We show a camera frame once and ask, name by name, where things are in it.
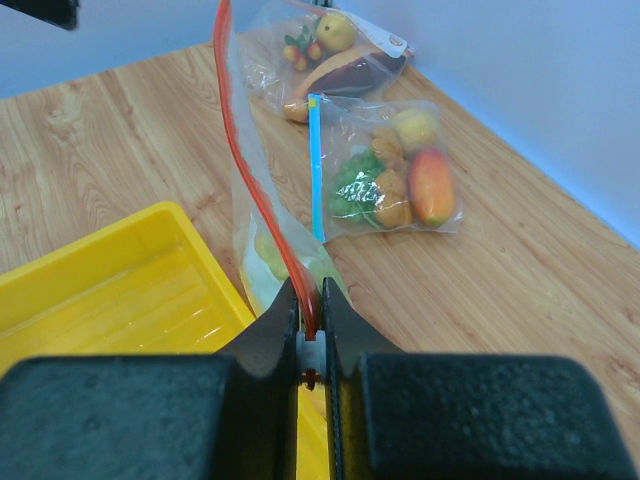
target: mango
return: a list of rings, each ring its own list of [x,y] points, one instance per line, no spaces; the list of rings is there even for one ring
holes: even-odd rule
[[[437,228],[456,209],[456,192],[447,156],[436,148],[424,148],[413,157],[409,170],[409,199],[418,219]]]

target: wood grain surface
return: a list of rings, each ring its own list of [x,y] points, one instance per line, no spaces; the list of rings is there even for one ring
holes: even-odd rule
[[[343,237],[356,308],[408,350],[537,352],[585,364],[640,460],[640,255],[429,81],[464,200],[456,235]],[[287,206],[310,225],[307,128],[255,116]],[[159,200],[179,202],[241,290],[231,156],[211,48],[0,102],[0,273]]]

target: yellow plastic tray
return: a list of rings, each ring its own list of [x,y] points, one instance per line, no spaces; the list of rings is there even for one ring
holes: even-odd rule
[[[0,376],[43,354],[214,352],[254,317],[180,206],[153,205],[0,276]],[[298,478],[328,479],[300,390]]]

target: yellow apple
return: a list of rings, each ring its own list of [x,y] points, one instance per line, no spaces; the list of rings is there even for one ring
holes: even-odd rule
[[[327,13],[316,29],[316,38],[327,50],[337,53],[351,48],[356,41],[356,28],[344,15]]]

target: plastic bag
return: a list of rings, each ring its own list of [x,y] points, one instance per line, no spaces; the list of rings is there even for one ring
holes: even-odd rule
[[[246,81],[277,112],[309,119],[310,93],[362,97],[393,83],[407,43],[347,12],[271,0],[239,37]]]
[[[243,85],[230,0],[222,0],[218,10],[214,54],[235,160],[233,245],[243,286],[254,313],[260,315],[291,276],[311,340],[319,326],[318,287],[324,277],[333,277],[341,286],[342,282],[321,243],[279,201]]]
[[[462,218],[437,107],[311,95],[313,232],[455,232]]]

